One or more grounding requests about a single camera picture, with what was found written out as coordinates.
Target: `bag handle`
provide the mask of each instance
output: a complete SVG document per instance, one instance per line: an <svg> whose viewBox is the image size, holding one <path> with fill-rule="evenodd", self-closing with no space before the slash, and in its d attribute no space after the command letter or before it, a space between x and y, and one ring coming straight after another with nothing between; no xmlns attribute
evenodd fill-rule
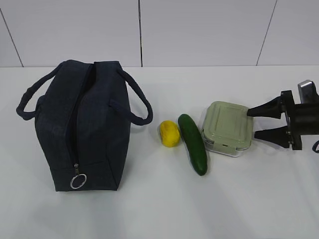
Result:
<svg viewBox="0 0 319 239"><path fill-rule="evenodd" d="M37 82L35 82L33 84L33 86L31 86L30 88L28 88L26 90L26 92L23 94L20 104L18 105L18 107L16 108L16 113L21 116L24 120L30 120L33 117L35 117L36 114L36 110L32 111L32 112L25 112L24 109L26 107L26 105L28 104L28 102L31 100L32 96L34 95L34 93L48 80L50 80L51 78L53 78L56 73L60 70L60 68L62 67L62 63L60 63L51 73L47 74L46 76L43 76L40 80L38 80Z"/></svg>
<svg viewBox="0 0 319 239"><path fill-rule="evenodd" d="M140 89L136 81L132 78L132 76L130 76L127 72L123 70L117 70L117 71L123 77L123 79L129 84L129 86L133 89L133 91L138 95L138 97L142 100L142 102L145 104L146 108L148 109L148 116L146 119L138 117L135 114L133 114L131 111L121 106L117 101L113 99L110 99L109 106L115 109L123 117L131 121L133 124L136 124L136 125L149 124L153 120L153 110L150 103L146 99L144 93L142 92L142 90Z"/></svg>

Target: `container lid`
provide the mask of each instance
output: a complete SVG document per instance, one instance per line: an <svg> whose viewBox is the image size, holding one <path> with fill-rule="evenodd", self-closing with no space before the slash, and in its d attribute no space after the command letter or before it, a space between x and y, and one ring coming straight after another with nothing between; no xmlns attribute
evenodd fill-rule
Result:
<svg viewBox="0 0 319 239"><path fill-rule="evenodd" d="M216 101L207 109L203 134L214 143L235 148L248 148L253 135L253 118L247 116L248 108Z"/></svg>

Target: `zipper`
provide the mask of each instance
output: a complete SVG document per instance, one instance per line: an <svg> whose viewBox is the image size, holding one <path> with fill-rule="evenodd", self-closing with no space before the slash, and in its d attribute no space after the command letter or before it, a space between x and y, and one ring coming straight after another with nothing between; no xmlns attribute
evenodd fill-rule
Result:
<svg viewBox="0 0 319 239"><path fill-rule="evenodd" d="M92 88L92 86L95 83L96 80L96 66L95 64L90 66L88 71L87 71L87 75L85 77L86 79L84 80L85 82L83 82L83 85L81 87L80 90L80 94L78 96L78 99L76 101L76 104L74 106L71 118L70 118L70 122L68 125L68 148L69 148L69 155L70 155L70 159L71 159L71 164L74 167L75 170L75 177L73 177L73 179L71 180L71 188L73 189L77 189L80 188L84 185L85 181L86 181L86 175L85 174L80 174L80 162L79 162L79 156L78 156L78 147L77 147L77 118L78 118L78 110L79 110L79 106L83 100L83 97L85 96L85 94ZM73 181L76 177L80 176L80 175L84 175L85 176L85 181L81 184L80 187L73 187Z"/></svg>

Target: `panel seam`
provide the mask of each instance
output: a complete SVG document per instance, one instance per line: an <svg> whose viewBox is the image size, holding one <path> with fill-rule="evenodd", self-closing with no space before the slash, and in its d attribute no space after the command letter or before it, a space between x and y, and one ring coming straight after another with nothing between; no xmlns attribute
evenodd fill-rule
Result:
<svg viewBox="0 0 319 239"><path fill-rule="evenodd" d="M4 14L3 14L1 8L0 8L0 14L1 14L2 18L3 18L5 27L6 27L7 31L8 31L8 33L9 33L10 38L11 38L11 42L13 43L15 52L16 52L16 54L18 55L19 61L20 61L20 63L21 63L21 66L24 67L24 65L23 65L23 63L22 63L22 61L21 61L21 57L20 57L20 55L19 55L18 49L16 48L16 45L15 45L15 43L14 43L13 37L12 37L11 32L10 32L10 30L9 30L8 24L6 23L6 20L5 20L5 17L4 17Z"/></svg>
<svg viewBox="0 0 319 239"><path fill-rule="evenodd" d="M264 37L263 44L261 45L261 49L260 49L260 52L259 52L259 55L258 55L258 59L257 59L256 66L258 66L259 58L260 58L261 52L262 52L262 50L263 50L263 48L264 48L265 40L266 40L267 33L268 33L268 30L269 30L269 27L270 27L270 24L271 24L271 20L273 19L273 15L274 15L274 12L275 12L275 8L276 8L276 5L277 5L277 1L278 1L278 0L276 0L275 5L274 5L273 12L271 13L270 21L269 21L269 23L268 23L268 27L267 27L267 31L266 31L266 34L265 34L265 37Z"/></svg>
<svg viewBox="0 0 319 239"><path fill-rule="evenodd" d="M143 48L142 48L142 25L141 25L141 1L138 0L139 8L139 30L140 30L140 57L141 57L141 67L143 67Z"/></svg>

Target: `food container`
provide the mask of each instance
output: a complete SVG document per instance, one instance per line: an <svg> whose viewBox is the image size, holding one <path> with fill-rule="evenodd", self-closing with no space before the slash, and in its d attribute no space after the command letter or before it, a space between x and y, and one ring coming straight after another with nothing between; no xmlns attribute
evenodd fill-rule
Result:
<svg viewBox="0 0 319 239"><path fill-rule="evenodd" d="M251 145L253 118L247 116L248 108L216 101L207 109L201 131L209 151L240 156Z"/></svg>

